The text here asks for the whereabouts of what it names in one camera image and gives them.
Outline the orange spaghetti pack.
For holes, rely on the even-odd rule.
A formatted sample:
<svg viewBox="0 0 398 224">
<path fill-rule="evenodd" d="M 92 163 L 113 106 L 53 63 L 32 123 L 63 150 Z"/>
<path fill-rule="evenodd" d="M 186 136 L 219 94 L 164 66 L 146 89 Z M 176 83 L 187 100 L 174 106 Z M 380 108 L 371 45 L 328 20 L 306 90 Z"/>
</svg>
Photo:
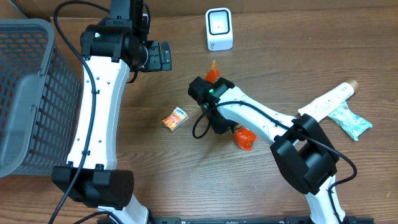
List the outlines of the orange spaghetti pack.
<svg viewBox="0 0 398 224">
<path fill-rule="evenodd" d="M 216 60 L 213 60 L 210 69 L 205 73 L 204 80 L 210 83 L 214 83 L 219 79 L 219 67 Z M 256 140 L 257 136 L 246 127 L 241 124 L 237 124 L 233 128 L 233 137 L 236 145 L 244 149 L 245 151 L 252 150 L 252 144 Z"/>
</svg>

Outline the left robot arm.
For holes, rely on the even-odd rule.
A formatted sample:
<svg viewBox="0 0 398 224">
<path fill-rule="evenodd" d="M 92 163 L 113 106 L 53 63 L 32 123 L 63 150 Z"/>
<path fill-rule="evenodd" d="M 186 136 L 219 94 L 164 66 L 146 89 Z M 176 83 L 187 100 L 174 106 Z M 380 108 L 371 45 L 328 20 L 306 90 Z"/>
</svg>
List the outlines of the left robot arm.
<svg viewBox="0 0 398 224">
<path fill-rule="evenodd" d="M 134 174 L 117 168 L 116 133 L 124 87 L 139 72 L 172 68 L 168 42 L 149 40 L 150 10 L 142 0 L 113 1 L 108 17 L 89 25 L 75 55 L 83 65 L 83 94 L 75 139 L 52 182 L 112 223 L 152 223 L 134 196 Z"/>
</svg>

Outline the teal snack packet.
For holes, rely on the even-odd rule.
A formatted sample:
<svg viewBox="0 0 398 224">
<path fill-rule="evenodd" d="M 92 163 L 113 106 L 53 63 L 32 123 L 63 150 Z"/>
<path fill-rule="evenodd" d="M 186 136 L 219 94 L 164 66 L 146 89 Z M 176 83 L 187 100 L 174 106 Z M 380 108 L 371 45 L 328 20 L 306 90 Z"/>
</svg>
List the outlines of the teal snack packet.
<svg viewBox="0 0 398 224">
<path fill-rule="evenodd" d="M 373 126 L 366 119 L 354 114 L 345 101 L 332 111 L 328 117 L 339 124 L 354 141 L 358 141 L 359 136 Z"/>
</svg>

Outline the orange small snack box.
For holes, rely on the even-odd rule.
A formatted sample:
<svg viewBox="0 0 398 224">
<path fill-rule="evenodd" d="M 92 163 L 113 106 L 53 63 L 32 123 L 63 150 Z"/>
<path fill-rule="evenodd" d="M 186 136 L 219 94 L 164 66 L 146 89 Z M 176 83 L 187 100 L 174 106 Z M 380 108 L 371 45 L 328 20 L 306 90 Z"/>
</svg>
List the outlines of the orange small snack box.
<svg viewBox="0 0 398 224">
<path fill-rule="evenodd" d="M 165 127 L 174 132 L 188 119 L 188 114 L 181 108 L 176 107 L 171 114 L 162 120 Z"/>
</svg>

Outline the white cosmetic tube gold cap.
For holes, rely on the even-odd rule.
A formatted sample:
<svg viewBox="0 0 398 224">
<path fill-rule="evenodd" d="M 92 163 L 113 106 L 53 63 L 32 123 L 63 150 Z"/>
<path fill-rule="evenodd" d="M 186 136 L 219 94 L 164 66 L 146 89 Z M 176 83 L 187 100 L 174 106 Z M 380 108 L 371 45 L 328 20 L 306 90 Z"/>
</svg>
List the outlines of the white cosmetic tube gold cap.
<svg viewBox="0 0 398 224">
<path fill-rule="evenodd" d="M 340 104 L 353 96 L 359 89 L 356 80 L 347 80 L 327 93 L 315 98 L 308 105 L 298 109 L 299 115 L 310 115 L 318 123 L 333 112 Z"/>
</svg>

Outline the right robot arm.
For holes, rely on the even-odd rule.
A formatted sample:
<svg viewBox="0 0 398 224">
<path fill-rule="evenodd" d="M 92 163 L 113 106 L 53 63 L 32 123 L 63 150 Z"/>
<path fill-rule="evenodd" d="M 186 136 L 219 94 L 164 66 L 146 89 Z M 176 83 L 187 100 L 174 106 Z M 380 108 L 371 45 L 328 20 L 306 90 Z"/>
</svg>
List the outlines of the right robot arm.
<svg viewBox="0 0 398 224">
<path fill-rule="evenodd" d="M 265 140 L 283 178 L 304 194 L 313 223 L 344 223 L 346 215 L 335 192 L 336 151 L 317 120 L 278 113 L 248 97 L 225 78 L 214 83 L 196 77 L 188 94 L 201 107 L 216 134 L 242 125 Z"/>
</svg>

